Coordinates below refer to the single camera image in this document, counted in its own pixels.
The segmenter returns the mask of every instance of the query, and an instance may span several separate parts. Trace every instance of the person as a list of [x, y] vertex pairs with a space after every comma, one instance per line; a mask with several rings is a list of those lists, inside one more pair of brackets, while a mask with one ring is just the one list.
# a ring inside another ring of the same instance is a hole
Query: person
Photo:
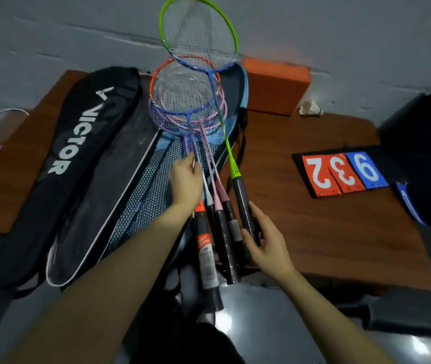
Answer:
[[[68, 287], [7, 355], [5, 362], [113, 361], [129, 325], [202, 195], [202, 171], [198, 164], [192, 171], [193, 158], [191, 153], [172, 164], [171, 206]], [[385, 351], [295, 270], [283, 235], [258, 207], [253, 203], [250, 207], [263, 234], [261, 247], [257, 247], [250, 234], [242, 230], [252, 260], [291, 299], [327, 363], [393, 363]]]

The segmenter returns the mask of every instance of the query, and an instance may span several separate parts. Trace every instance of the orange box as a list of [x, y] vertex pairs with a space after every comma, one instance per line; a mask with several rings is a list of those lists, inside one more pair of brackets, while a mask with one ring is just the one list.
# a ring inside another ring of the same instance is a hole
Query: orange box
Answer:
[[311, 83], [306, 66], [243, 58], [249, 79], [247, 109], [291, 115]]

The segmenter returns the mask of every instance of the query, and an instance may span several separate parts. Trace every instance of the number 3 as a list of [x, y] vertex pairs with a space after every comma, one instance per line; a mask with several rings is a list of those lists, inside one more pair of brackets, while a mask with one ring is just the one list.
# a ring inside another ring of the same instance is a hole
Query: number 3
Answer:
[[361, 162], [362, 160], [367, 160], [363, 154], [356, 154], [353, 159], [355, 160], [355, 164], [358, 167], [358, 171], [363, 176], [368, 178], [370, 181], [377, 181], [379, 179], [379, 175], [377, 175], [375, 169], [372, 166], [370, 166], [367, 162]]
[[318, 180], [318, 175], [321, 170], [321, 158], [307, 158], [306, 161], [308, 165], [315, 165], [312, 175], [313, 182], [317, 184], [321, 189], [328, 189], [331, 185], [329, 178], [326, 178], [324, 182]]
[[337, 167], [337, 164], [345, 165], [345, 162], [340, 157], [332, 157], [330, 160], [330, 166], [338, 172], [338, 177], [340, 180], [342, 180], [347, 185], [354, 185], [355, 184], [355, 177], [349, 176], [348, 178], [345, 178], [345, 171], [341, 170]]

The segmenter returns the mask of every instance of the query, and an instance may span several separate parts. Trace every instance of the hand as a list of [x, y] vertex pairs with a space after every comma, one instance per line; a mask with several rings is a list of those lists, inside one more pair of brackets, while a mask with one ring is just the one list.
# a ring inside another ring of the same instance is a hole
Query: hand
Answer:
[[261, 247], [258, 247], [251, 237], [249, 231], [242, 229], [243, 241], [251, 254], [254, 263], [281, 283], [288, 275], [294, 272], [293, 263], [291, 262], [284, 237], [274, 225], [273, 221], [267, 217], [253, 202], [249, 201], [252, 214], [259, 222], [262, 229], [263, 237], [261, 238]]
[[172, 205], [182, 206], [191, 213], [202, 196], [202, 169], [199, 163], [195, 163], [192, 173], [194, 153], [190, 152], [187, 157], [175, 160], [170, 169], [170, 184], [172, 185]]

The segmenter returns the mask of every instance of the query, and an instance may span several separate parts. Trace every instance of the gray wall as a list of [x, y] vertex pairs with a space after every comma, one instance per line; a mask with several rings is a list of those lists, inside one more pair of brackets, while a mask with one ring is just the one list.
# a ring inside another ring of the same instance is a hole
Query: gray wall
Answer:
[[[327, 111], [379, 124], [431, 90], [431, 0], [214, 0], [245, 55], [306, 64]], [[0, 108], [31, 108], [66, 69], [154, 70], [164, 0], [0, 0]]]

